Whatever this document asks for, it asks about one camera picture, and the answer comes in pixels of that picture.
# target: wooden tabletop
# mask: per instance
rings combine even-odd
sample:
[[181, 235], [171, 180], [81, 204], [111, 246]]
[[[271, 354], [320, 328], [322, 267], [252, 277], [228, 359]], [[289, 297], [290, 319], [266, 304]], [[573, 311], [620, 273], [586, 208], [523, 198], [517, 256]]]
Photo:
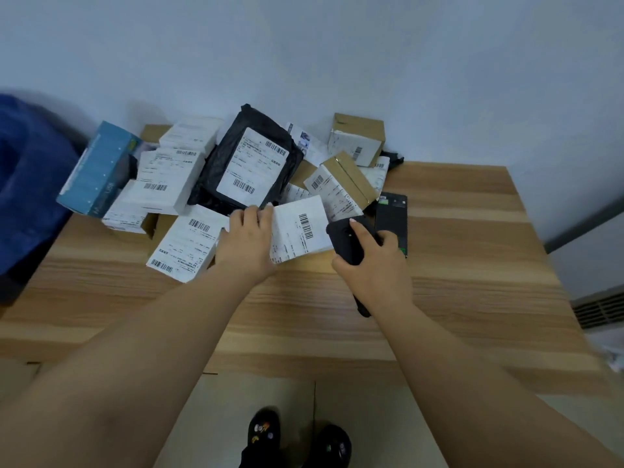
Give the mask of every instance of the wooden tabletop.
[[[414, 301], [538, 393], [606, 385], [505, 168], [405, 163]], [[145, 267], [150, 243], [74, 215], [0, 320], [0, 356], [63, 358], [176, 281]], [[332, 252], [294, 259], [238, 308], [208, 372], [404, 382], [375, 320], [361, 317]]]

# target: barcode scanner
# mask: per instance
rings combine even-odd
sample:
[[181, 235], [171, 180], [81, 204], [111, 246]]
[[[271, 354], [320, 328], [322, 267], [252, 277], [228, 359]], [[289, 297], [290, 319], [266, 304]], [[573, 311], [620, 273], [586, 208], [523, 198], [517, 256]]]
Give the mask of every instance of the barcode scanner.
[[[357, 266], [362, 262], [362, 259], [364, 259], [364, 250], [362, 245], [359, 243], [357, 235], [351, 228], [349, 220], [350, 218], [343, 218], [342, 220], [333, 221], [325, 228], [325, 231], [330, 236], [330, 240], [332, 241], [331, 243], [334, 246], [336, 254], [344, 259], [348, 264]], [[368, 218], [364, 215], [359, 215], [354, 216], [353, 220], [364, 225], [375, 241], [377, 241], [377, 244], [383, 244], [384, 241], [375, 232]], [[370, 317], [371, 314], [368, 309], [364, 307], [363, 303], [360, 302], [355, 296], [353, 296], [353, 298], [358, 306], [357, 311], [363, 317]]]

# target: blue cloth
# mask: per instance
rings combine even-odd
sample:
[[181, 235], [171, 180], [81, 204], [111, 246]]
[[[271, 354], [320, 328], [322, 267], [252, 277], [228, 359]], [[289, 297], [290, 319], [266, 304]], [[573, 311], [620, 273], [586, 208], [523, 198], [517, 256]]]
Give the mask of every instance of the blue cloth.
[[77, 160], [45, 118], [0, 95], [0, 275], [51, 238], [69, 214], [56, 196]]

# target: forearm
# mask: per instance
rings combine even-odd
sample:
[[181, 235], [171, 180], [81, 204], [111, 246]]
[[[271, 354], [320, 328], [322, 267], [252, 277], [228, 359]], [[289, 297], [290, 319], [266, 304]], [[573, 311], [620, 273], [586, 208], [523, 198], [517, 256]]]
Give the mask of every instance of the forearm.
[[417, 307], [374, 315], [451, 468], [620, 466], [601, 443]]
[[[129, 465], [153, 462], [252, 286], [214, 266], [163, 295], [37, 378], [7, 408], [0, 433], [23, 427], [29, 437], [20, 442], [35, 444], [48, 461], [71, 443], [83, 444], [86, 457], [127, 452]], [[10, 449], [11, 439], [0, 444]]]

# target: white floor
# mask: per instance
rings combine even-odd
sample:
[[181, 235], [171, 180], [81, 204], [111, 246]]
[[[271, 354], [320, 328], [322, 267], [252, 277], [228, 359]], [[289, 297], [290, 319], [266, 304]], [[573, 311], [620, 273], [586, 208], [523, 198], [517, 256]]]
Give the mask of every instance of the white floor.
[[[0, 399], [19, 393], [46, 369], [0, 359]], [[577, 396], [543, 399], [624, 459], [620, 401]], [[265, 406], [279, 411], [282, 445], [291, 466], [300, 466], [307, 454], [313, 418], [316, 424], [330, 421], [345, 429], [353, 443], [353, 467], [446, 466], [405, 387], [219, 374], [200, 378], [156, 467], [238, 467], [249, 420]]]

